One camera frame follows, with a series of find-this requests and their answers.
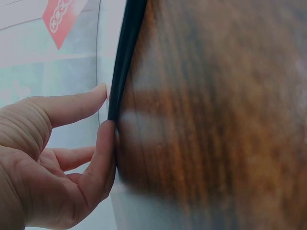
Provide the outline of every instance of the hand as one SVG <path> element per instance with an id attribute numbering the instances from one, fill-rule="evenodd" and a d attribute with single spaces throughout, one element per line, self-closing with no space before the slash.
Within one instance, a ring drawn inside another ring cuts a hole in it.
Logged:
<path id="1" fill-rule="evenodd" d="M 100 126 L 94 147 L 45 148 L 52 128 L 93 115 L 105 99 L 106 87 L 100 85 L 84 94 L 32 97 L 0 109 L 0 229 L 68 229 L 108 197 L 115 176 L 114 122 Z M 89 161 L 83 174 L 64 173 Z"/>

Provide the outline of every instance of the black rubber strip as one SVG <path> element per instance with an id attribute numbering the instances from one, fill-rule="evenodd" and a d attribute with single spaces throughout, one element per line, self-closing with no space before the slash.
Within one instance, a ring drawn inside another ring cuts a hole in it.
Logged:
<path id="1" fill-rule="evenodd" d="M 143 22 L 147 0 L 127 0 L 116 54 L 109 101 L 109 120 L 118 120 L 120 101 L 135 44 Z"/>

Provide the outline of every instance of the white symbol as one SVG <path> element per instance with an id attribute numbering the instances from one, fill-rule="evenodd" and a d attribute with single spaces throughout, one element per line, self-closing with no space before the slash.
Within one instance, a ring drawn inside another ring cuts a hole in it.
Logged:
<path id="1" fill-rule="evenodd" d="M 68 6 L 73 0 L 59 0 L 57 7 L 53 11 L 53 16 L 50 18 L 49 27 L 52 33 L 58 31 L 59 25 L 62 22 L 63 16 L 66 14 Z"/>

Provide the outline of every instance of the red sign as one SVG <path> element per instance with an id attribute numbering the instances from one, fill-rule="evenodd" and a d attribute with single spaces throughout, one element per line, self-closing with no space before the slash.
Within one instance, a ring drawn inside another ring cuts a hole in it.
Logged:
<path id="1" fill-rule="evenodd" d="M 43 20 L 58 49 L 86 3 L 87 0 L 48 0 Z"/>

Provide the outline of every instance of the wood grain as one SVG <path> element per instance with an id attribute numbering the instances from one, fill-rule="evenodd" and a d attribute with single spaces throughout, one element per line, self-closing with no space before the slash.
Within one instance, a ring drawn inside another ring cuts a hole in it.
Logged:
<path id="1" fill-rule="evenodd" d="M 307 229 L 307 2 L 149 0 L 118 229 Z"/>

